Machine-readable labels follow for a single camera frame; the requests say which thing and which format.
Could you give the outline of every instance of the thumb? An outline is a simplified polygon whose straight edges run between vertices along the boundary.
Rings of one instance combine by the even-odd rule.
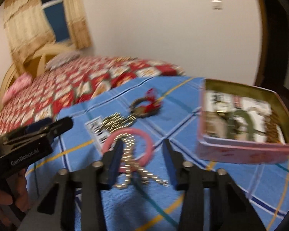
[[[13,199],[11,195],[0,190],[0,204],[1,205],[11,205],[13,203]]]

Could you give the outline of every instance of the human hand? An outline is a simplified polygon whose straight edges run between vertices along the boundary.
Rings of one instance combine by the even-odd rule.
[[[15,190],[17,192],[17,195],[15,195],[16,198],[15,205],[22,212],[25,212],[30,208],[29,195],[26,186],[27,180],[25,178],[25,169],[22,169],[21,171],[19,171],[15,181]],[[13,203],[12,196],[0,190],[0,205],[11,205],[12,203]],[[7,227],[9,227],[12,224],[9,218],[2,211],[1,207],[0,207],[0,220]]]

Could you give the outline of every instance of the pink tin box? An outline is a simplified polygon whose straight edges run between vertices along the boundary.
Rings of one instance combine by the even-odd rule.
[[[211,137],[207,134],[206,91],[218,91],[234,96],[268,102],[279,118],[283,143],[259,143]],[[271,90],[244,84],[206,79],[200,92],[199,128],[196,155],[203,160],[226,163],[282,163],[289,156],[289,112],[279,95]]]

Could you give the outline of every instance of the silver bead chain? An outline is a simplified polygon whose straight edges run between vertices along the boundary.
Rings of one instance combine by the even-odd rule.
[[[102,124],[101,128],[109,131],[110,133],[132,125],[136,120],[136,117],[133,115],[128,116],[127,118],[121,116],[120,113],[112,114],[108,117],[106,117]],[[124,189],[127,188],[127,186],[131,183],[131,170],[134,168],[139,172],[141,175],[142,182],[147,184],[149,183],[149,179],[153,179],[158,184],[161,185],[168,185],[167,180],[162,180],[158,176],[154,175],[153,173],[150,173],[145,168],[141,167],[138,162],[135,161],[133,157],[133,151],[135,146],[135,138],[131,134],[119,134],[116,136],[115,141],[119,138],[122,139],[123,143],[125,144],[125,148],[123,150],[123,155],[121,162],[124,163],[124,166],[121,166],[121,168],[125,168],[125,179],[122,184],[115,184],[115,187],[118,189]]]

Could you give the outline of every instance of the window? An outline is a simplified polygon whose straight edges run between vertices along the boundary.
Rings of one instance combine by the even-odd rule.
[[[66,25],[63,0],[42,0],[42,8],[55,32],[56,41],[68,40],[70,35]]]

